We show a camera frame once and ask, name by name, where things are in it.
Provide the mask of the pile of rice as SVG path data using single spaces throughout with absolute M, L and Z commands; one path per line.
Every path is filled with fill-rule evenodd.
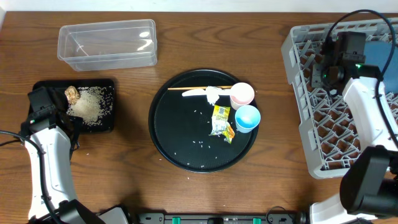
M 75 105 L 68 103 L 67 115 L 81 117 L 89 127 L 99 126 L 113 109 L 113 93 L 106 87 L 78 87 L 80 99 Z

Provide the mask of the large dark blue bowl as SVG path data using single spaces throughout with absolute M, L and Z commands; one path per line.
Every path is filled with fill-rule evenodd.
M 366 56 L 366 64 L 377 65 L 380 71 L 384 68 L 386 60 L 391 51 L 391 44 L 383 41 L 366 42 L 364 54 Z M 384 74 L 384 84 L 386 93 L 397 94 L 397 46 L 395 46 L 394 54 L 391 62 Z

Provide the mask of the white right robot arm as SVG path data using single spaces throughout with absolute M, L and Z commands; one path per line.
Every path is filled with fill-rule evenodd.
M 361 153 L 343 176 L 338 194 L 310 207 L 310 223 L 361 223 L 397 216 L 397 123 L 386 100 L 379 67 L 367 65 L 366 34 L 327 37 L 312 77 L 336 90 L 351 111 Z

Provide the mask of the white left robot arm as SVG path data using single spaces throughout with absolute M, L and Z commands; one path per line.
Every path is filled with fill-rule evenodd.
M 32 171 L 29 223 L 130 223 L 120 205 L 95 213 L 78 201 L 70 160 L 79 147 L 83 120 L 66 113 L 65 94 L 40 87 L 28 98 L 30 113 L 21 124 L 21 140 Z

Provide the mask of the brown food scrap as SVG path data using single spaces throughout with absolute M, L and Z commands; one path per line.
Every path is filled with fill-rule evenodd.
M 70 105 L 75 105 L 77 101 L 80 99 L 80 93 L 74 86 L 69 86 L 64 91 L 64 94 L 67 97 L 68 103 Z

